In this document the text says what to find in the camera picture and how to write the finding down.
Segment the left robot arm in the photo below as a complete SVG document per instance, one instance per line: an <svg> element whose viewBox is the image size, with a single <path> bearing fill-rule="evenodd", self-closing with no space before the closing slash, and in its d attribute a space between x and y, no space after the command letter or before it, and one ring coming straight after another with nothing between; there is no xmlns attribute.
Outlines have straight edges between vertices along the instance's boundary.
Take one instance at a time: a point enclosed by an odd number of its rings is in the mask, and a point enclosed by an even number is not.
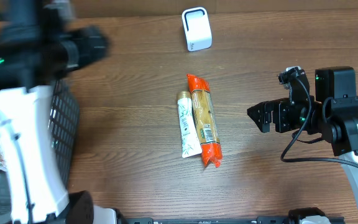
<svg viewBox="0 0 358 224"><path fill-rule="evenodd" d="M69 194L48 129L51 82L106 56L97 27L67 31L68 1L11 1L0 21L0 142L7 157L13 223L116 223L87 191Z"/></svg>

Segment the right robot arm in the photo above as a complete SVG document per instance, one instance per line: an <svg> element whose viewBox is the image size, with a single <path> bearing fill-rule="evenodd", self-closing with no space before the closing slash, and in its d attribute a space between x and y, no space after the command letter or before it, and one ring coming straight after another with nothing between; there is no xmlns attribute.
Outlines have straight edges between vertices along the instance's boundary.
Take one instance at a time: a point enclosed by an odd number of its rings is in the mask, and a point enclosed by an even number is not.
<svg viewBox="0 0 358 224"><path fill-rule="evenodd" d="M358 95L356 72L352 67L327 67L315 71L315 95L310 93L306 72L288 67L278 80L289 91L288 97L263 101L247 109L247 115L263 133L275 125L278 133L291 132L283 150L283 162L332 162L342 165L358 209ZM300 134L319 134L309 141L330 143L333 157L287 158Z"/></svg>

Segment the orange pasta packet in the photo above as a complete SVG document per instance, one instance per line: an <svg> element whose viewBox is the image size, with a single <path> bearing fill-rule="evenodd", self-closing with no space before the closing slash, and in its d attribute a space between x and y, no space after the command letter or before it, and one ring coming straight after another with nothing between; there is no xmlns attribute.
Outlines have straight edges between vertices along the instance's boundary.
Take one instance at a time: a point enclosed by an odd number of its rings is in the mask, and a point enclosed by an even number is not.
<svg viewBox="0 0 358 224"><path fill-rule="evenodd" d="M223 153L209 83L196 75L187 74L186 76L203 164L207 166L212 163L218 168L222 163Z"/></svg>

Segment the white tube with gold cap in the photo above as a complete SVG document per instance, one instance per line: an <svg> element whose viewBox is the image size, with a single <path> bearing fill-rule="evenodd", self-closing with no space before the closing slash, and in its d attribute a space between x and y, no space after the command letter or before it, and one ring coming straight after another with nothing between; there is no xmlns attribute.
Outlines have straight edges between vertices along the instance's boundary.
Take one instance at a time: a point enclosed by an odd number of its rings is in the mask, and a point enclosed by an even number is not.
<svg viewBox="0 0 358 224"><path fill-rule="evenodd" d="M178 117L181 133L182 158L202 153L202 148L193 119L193 104L190 92L181 91L177 94Z"/></svg>

